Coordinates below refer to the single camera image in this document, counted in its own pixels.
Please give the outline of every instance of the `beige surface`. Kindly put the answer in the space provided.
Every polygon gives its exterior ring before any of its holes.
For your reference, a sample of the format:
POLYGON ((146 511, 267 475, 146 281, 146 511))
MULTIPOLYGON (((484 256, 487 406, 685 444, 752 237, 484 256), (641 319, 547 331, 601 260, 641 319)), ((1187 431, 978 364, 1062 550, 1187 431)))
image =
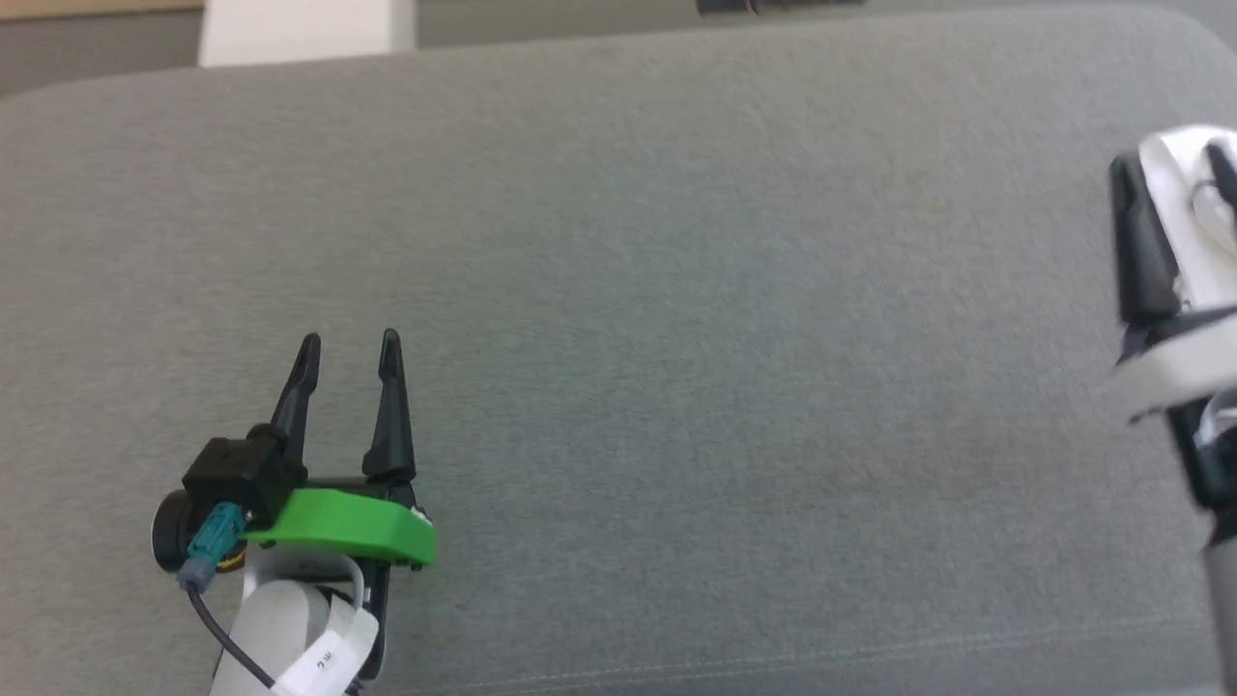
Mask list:
POLYGON ((203 0, 0 0, 0 20, 200 7, 203 0))

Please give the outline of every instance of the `white label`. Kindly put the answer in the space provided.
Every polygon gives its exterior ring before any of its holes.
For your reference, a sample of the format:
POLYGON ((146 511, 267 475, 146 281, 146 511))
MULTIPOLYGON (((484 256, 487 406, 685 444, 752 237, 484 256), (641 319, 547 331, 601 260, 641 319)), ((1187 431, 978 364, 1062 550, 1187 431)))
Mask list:
POLYGON ((327 629, 280 675, 271 691, 277 696, 340 696, 361 671, 377 635, 374 614, 332 597, 327 629))

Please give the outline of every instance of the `green plastic part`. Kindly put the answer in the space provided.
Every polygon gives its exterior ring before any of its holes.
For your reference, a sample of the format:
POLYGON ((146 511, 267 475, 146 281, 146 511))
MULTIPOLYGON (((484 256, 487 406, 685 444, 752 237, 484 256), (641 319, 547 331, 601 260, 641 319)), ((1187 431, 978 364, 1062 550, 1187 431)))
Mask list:
POLYGON ((434 562, 438 548, 438 533, 421 513, 329 488, 293 491, 280 519, 270 529, 245 533, 245 539, 421 566, 434 562))

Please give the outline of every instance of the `cable connector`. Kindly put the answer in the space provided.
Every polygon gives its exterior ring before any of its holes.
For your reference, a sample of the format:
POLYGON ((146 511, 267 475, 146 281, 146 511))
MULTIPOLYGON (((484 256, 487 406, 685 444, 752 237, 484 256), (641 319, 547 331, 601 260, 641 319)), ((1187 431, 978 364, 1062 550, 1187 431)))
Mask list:
POLYGON ((205 592, 215 577, 219 562, 245 533, 245 513, 235 503, 219 503, 189 543, 189 560, 176 574, 181 590, 205 592))

